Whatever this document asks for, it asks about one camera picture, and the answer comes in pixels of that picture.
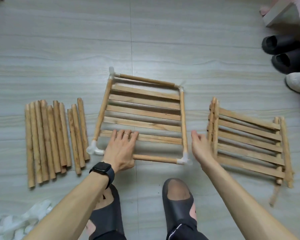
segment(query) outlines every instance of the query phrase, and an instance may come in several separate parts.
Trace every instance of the watch face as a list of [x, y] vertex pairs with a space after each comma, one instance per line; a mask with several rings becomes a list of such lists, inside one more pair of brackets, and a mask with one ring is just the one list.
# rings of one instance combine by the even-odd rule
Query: watch face
[[111, 168], [111, 165], [101, 161], [97, 163], [94, 168], [103, 172], [107, 172]]

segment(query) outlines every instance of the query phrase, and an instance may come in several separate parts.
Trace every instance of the left hand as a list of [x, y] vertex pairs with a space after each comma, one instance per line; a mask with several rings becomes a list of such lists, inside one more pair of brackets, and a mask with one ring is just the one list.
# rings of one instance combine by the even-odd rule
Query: left hand
[[139, 132], [131, 132], [130, 129], [121, 129], [118, 132], [114, 130], [110, 142], [105, 149], [103, 161], [111, 164], [115, 173], [134, 167], [135, 161], [132, 159], [132, 153]]

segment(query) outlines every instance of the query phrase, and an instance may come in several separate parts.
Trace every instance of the black pants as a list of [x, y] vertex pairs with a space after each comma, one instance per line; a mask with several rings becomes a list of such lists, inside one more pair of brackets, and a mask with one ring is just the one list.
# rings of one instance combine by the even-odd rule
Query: black pants
[[[127, 240], [124, 235], [116, 231], [108, 232], [102, 236], [96, 238], [95, 240]], [[201, 232], [198, 232], [197, 229], [193, 229], [187, 225], [181, 225], [175, 232], [172, 234], [169, 240], [208, 240], [205, 235]]]

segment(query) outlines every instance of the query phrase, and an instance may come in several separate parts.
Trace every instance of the wooden rack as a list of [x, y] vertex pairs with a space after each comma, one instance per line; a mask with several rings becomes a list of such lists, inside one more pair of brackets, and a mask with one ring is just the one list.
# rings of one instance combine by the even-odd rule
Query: wooden rack
[[209, 109], [208, 143], [215, 159], [223, 165], [275, 177], [276, 185], [270, 199], [273, 207], [283, 180], [289, 188], [293, 188], [284, 117], [275, 117], [273, 122], [248, 117], [220, 108], [215, 97]]
[[[92, 139], [91, 145], [87, 148], [89, 154], [103, 155], [104, 150], [97, 148], [98, 137], [110, 137], [111, 131], [101, 130], [102, 122], [118, 124], [118, 125], [128, 125], [135, 127], [142, 127], [148, 129], [164, 130], [171, 132], [181, 133], [181, 137], [166, 137], [158, 135], [146, 135], [139, 134], [139, 141], [150, 141], [157, 143], [167, 143], [167, 144], [177, 144], [183, 146], [183, 157], [178, 158], [167, 158], [159, 156], [150, 155], [138, 155], [134, 154], [133, 158], [135, 160], [144, 161], [155, 161], [173, 164], [184, 164], [188, 161], [188, 143], [187, 143], [187, 129], [186, 129], [186, 117], [185, 117], [185, 104], [184, 104], [184, 91], [183, 88], [166, 81], [152, 80], [143, 77], [130, 76], [125, 74], [115, 73], [112, 67], [109, 68], [110, 75], [108, 83], [105, 89], [104, 97], [100, 107], [99, 116], [96, 122], [96, 128], [94, 132], [94, 137]], [[170, 90], [178, 90], [177, 93], [165, 93], [158, 91], [150, 91], [139, 88], [132, 88], [128, 86], [122, 86], [115, 83], [115, 77], [122, 78], [124, 81], [133, 80], [140, 82], [141, 85], [156, 85], [162, 88]], [[111, 102], [119, 102], [119, 105], [113, 105]], [[132, 103], [137, 105], [135, 108], [131, 106], [126, 106], [126, 103]], [[156, 112], [156, 109], [165, 109], [165, 112]], [[154, 117], [166, 120], [179, 122], [179, 125], [168, 125], [167, 123], [151, 123], [139, 120], [130, 120], [116, 117], [105, 116], [106, 111], [126, 113], [138, 116]]]

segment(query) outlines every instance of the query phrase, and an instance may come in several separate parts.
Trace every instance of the bundle of wooden sticks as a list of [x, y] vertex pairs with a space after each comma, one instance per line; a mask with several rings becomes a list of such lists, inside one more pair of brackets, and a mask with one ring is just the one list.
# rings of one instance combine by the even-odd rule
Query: bundle of wooden sticks
[[[67, 110], [72, 153], [77, 174], [90, 159], [84, 103], [81, 98]], [[66, 111], [63, 103], [37, 100], [25, 106], [25, 135], [27, 151], [28, 187], [34, 187], [66, 173], [72, 166]]]

